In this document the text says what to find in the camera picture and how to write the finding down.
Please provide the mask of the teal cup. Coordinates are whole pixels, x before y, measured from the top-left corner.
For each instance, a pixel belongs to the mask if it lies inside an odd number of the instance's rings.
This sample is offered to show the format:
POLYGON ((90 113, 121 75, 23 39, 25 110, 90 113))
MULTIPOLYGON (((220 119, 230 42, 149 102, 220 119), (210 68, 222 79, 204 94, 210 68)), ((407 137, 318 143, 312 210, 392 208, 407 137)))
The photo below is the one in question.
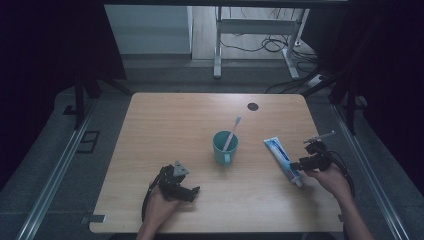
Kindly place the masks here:
POLYGON ((238 137, 235 134, 232 135, 230 142, 227 142, 230 134, 230 131, 220 131, 214 135, 212 141, 214 159, 224 166, 232 164, 239 145, 238 137))

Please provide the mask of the blue white toothpaste tube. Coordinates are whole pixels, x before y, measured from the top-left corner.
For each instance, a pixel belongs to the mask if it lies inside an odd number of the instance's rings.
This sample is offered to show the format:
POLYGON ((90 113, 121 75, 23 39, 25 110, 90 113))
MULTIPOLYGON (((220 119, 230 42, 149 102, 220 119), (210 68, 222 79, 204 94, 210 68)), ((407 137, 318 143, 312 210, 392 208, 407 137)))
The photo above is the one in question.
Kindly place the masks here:
POLYGON ((265 139, 264 144, 274 155, 276 162, 278 163, 288 180, 297 187, 301 187, 303 185, 301 181, 301 175, 297 170, 293 170, 291 168, 291 159, 287 155, 280 140, 277 137, 272 137, 265 139))

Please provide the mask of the white panel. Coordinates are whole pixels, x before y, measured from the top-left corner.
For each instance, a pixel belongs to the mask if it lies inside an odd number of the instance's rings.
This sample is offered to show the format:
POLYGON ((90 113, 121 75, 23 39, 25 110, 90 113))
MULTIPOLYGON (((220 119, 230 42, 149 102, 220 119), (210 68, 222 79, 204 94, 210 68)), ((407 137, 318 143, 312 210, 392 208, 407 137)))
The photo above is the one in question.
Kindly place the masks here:
POLYGON ((190 54, 191 6, 105 5, 121 54, 190 54))

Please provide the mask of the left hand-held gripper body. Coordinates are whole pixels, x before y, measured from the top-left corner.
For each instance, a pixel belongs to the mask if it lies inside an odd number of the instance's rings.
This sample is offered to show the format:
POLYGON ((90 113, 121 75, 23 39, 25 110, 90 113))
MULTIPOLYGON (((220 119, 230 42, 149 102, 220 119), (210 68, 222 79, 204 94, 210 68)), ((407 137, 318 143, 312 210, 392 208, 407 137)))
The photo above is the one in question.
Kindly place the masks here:
POLYGON ((190 195, 189 189, 181 186, 188 173, 189 171, 179 161, 160 170, 158 184, 165 198, 182 200, 184 195, 190 195))

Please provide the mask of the white desk frame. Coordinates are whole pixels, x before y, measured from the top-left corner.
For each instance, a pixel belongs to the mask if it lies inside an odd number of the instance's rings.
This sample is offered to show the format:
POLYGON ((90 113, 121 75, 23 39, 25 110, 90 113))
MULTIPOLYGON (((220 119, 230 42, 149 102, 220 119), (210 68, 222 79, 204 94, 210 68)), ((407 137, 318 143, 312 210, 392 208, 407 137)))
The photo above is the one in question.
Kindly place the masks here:
POLYGON ((222 7, 215 10, 216 43, 214 52, 213 76, 219 79, 222 75, 221 37, 223 34, 280 35, 288 38, 285 48, 280 53, 293 79, 299 79, 299 73, 293 62, 294 47, 300 39, 299 34, 305 19, 306 9, 300 9, 294 19, 246 19, 223 18, 222 7))

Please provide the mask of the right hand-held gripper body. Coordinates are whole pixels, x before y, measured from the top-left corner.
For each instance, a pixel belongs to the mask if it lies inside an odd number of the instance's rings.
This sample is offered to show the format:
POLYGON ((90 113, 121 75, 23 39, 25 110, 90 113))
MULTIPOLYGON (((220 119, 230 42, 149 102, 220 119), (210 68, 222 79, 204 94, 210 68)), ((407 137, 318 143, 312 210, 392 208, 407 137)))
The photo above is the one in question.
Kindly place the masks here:
POLYGON ((304 144, 306 144, 305 150, 310 154, 310 161, 303 163, 308 166, 308 170, 319 169, 320 171, 325 171, 330 167, 332 159, 322 139, 334 134, 335 131, 332 130, 330 133, 314 136, 304 141, 304 144))

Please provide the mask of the person's right hand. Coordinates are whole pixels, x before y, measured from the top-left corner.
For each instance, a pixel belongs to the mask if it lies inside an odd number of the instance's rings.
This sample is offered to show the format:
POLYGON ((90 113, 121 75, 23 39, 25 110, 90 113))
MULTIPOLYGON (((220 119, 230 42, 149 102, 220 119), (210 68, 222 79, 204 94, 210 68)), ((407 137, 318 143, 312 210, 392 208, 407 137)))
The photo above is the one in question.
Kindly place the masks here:
POLYGON ((348 181, 343 176, 340 168, 335 164, 331 164, 325 171, 307 170, 306 175, 315 178, 338 201, 345 202, 352 199, 348 181))

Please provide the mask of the grey table bracket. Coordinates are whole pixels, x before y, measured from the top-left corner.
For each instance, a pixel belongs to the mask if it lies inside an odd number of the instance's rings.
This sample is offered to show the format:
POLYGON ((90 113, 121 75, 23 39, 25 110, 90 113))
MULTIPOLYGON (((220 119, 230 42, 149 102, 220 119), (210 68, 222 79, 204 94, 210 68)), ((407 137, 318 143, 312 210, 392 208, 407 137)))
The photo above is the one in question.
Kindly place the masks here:
POLYGON ((105 215, 86 214, 82 217, 82 224, 103 223, 106 219, 105 215))

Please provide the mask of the pink toothbrush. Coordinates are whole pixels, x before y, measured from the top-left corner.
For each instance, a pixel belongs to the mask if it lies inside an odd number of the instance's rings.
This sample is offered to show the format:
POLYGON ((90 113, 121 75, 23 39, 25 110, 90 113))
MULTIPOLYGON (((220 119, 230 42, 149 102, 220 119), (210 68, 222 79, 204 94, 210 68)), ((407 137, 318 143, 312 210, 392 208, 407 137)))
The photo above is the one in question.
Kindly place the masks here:
POLYGON ((226 142, 225 142, 225 144, 224 144, 224 147, 223 147, 223 149, 222 149, 224 152, 228 150, 229 145, 230 145, 230 143, 231 143, 231 140, 232 140, 232 138, 233 138, 234 132, 235 132, 235 130, 236 130, 236 128, 237 128, 237 126, 238 126, 238 124, 240 123, 241 118, 242 118, 242 116, 241 116, 241 115, 237 115, 236 120, 235 120, 235 124, 234 124, 234 126, 233 126, 232 130, 230 131, 230 134, 228 135, 227 140, 226 140, 226 142))

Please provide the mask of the dark curtain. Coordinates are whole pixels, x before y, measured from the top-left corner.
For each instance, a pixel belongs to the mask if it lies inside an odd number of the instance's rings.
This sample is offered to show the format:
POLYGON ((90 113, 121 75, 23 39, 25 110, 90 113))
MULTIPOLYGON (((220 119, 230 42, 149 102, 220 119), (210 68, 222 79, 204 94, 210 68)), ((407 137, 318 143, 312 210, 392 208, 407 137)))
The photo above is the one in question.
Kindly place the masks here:
POLYGON ((48 120, 56 95, 126 73, 106 0, 0 0, 0 190, 48 120))
POLYGON ((364 115, 407 175, 424 192, 424 0, 347 0, 313 9, 302 40, 336 73, 359 50, 375 17, 381 22, 354 65, 364 115))

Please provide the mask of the person's left hand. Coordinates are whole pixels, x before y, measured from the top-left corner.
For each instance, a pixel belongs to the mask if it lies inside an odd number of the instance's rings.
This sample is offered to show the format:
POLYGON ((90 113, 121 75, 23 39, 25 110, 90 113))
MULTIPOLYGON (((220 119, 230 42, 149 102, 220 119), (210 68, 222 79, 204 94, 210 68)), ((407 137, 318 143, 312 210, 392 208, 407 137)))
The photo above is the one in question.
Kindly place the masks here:
POLYGON ((179 200, 167 200, 161 190, 155 187, 147 203, 143 226, 149 230, 158 230, 172 216, 179 205, 179 200))

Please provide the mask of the black metal stand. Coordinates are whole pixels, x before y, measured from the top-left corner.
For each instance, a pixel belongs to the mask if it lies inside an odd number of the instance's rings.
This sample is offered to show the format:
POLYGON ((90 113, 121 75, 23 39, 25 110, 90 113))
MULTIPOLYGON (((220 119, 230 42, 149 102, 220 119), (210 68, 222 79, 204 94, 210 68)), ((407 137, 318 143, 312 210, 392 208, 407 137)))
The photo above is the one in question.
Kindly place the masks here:
POLYGON ((99 81, 108 84, 125 95, 132 96, 134 94, 133 91, 121 85, 115 79, 107 77, 106 75, 100 74, 96 71, 83 72, 81 70, 74 69, 72 73, 72 80, 74 82, 75 104, 68 105, 63 114, 75 116, 75 130, 78 130, 85 120, 86 110, 84 94, 87 93, 90 99, 97 99, 102 94, 99 81))
POLYGON ((314 87, 304 91, 302 93, 303 97, 310 96, 325 87, 328 87, 334 84, 334 88, 328 96, 329 101, 332 104, 339 104, 344 97, 347 97, 346 100, 346 118, 345 125, 348 128, 349 132, 355 135, 354 128, 354 116, 356 107, 356 95, 357 95, 357 78, 354 76, 354 65, 347 64, 335 75, 322 80, 320 83, 314 87))

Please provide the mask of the white power strip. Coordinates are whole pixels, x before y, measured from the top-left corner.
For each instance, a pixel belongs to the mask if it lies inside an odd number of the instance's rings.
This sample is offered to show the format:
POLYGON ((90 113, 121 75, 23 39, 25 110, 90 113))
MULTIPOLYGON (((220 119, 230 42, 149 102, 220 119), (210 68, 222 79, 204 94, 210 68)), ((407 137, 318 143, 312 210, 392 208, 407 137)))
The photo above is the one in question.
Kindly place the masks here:
POLYGON ((321 83, 324 79, 325 77, 323 75, 317 74, 307 83, 307 86, 312 88, 316 86, 317 84, 321 83))

